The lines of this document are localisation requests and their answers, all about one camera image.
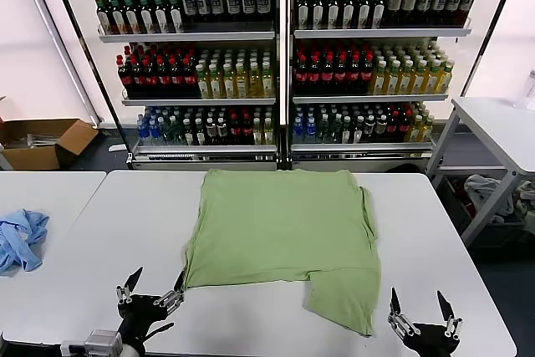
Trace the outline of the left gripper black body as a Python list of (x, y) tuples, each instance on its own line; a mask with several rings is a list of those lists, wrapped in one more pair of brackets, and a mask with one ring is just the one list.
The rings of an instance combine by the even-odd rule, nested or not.
[(157, 296), (134, 294), (129, 303), (118, 302), (122, 318), (119, 333), (123, 344), (143, 344), (148, 339), (151, 325), (166, 320), (167, 308), (155, 304), (157, 299)]

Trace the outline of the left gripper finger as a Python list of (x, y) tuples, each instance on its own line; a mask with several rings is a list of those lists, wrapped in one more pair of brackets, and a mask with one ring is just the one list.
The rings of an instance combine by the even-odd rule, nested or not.
[(143, 268), (139, 267), (134, 271), (126, 280), (123, 286), (118, 286), (116, 288), (116, 294), (118, 297), (118, 304), (130, 303), (132, 301), (132, 292), (135, 289), (136, 284), (140, 279)]
[(184, 299), (184, 280), (186, 270), (183, 269), (172, 290), (160, 296), (153, 304), (166, 310), (176, 310)]

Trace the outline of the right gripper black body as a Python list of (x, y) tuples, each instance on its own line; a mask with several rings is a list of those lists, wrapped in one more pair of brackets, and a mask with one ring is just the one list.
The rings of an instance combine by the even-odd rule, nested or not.
[(402, 342), (421, 357), (449, 357), (460, 343), (452, 335), (446, 337), (444, 325), (414, 323), (414, 326), (420, 333), (406, 334)]

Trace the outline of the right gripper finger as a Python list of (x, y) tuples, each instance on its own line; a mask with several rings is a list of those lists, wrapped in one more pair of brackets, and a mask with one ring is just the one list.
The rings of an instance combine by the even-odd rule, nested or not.
[(388, 323), (399, 338), (413, 337), (419, 334), (419, 329), (401, 312), (400, 301), (395, 288), (391, 289)]
[(457, 318), (451, 304), (446, 300), (440, 290), (437, 291), (442, 317), (446, 322), (445, 336), (459, 336), (463, 324), (462, 318)]

